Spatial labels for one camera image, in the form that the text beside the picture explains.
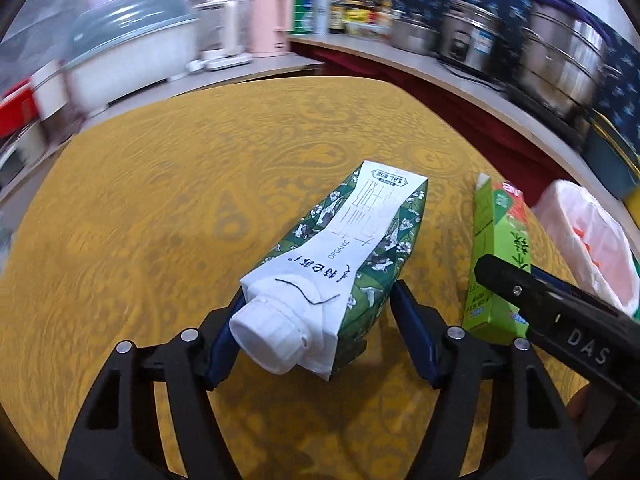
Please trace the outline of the person left hand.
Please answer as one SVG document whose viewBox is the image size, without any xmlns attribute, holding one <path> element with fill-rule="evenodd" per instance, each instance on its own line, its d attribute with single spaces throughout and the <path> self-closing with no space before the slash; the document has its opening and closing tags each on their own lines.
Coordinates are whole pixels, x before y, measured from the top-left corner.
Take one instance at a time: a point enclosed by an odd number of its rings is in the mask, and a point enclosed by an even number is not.
<svg viewBox="0 0 640 480">
<path fill-rule="evenodd" d="M 570 399 L 588 479 L 639 478 L 639 405 L 593 385 Z"/>
</svg>

